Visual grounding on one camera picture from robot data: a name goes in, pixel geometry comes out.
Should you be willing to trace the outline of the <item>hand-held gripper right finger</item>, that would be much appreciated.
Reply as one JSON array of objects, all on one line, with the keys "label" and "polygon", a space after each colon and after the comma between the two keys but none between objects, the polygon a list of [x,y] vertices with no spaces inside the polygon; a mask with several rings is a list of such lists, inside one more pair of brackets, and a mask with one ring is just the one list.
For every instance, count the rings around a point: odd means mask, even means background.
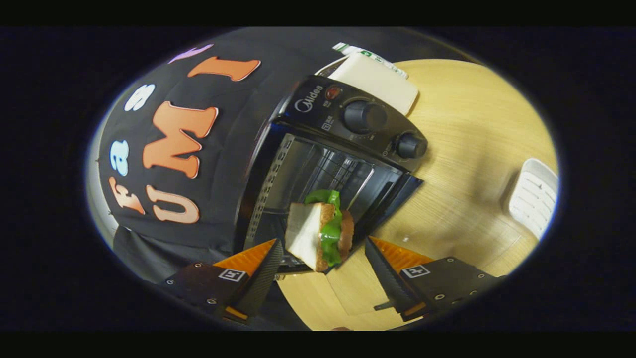
[{"label": "hand-held gripper right finger", "polygon": [[375,237],[366,239],[364,253],[391,306],[405,322],[459,308],[506,278],[454,256],[432,259]]}]

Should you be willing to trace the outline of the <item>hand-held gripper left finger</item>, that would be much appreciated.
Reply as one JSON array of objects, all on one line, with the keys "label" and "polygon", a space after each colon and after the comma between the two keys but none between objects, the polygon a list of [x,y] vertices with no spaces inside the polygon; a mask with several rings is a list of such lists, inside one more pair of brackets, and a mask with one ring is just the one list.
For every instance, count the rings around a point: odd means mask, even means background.
[{"label": "hand-held gripper left finger", "polygon": [[281,240],[273,239],[217,263],[192,263],[160,286],[209,317],[249,324],[266,299],[282,256]]}]

